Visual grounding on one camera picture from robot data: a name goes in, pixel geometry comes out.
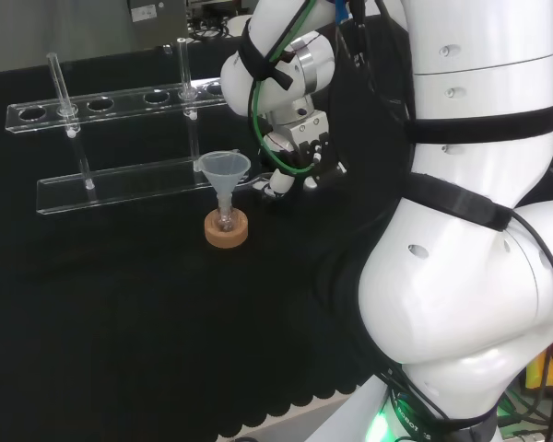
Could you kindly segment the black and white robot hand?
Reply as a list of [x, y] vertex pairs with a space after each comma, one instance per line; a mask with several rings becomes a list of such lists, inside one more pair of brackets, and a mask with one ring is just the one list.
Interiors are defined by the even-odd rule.
[[347, 175], [347, 164], [331, 142], [329, 122], [322, 110], [309, 107], [273, 110], [266, 115], [270, 131], [264, 141], [271, 152], [294, 169], [309, 166], [307, 176], [295, 178], [275, 170], [254, 186], [271, 199], [284, 197], [296, 183], [306, 192], [324, 189]]

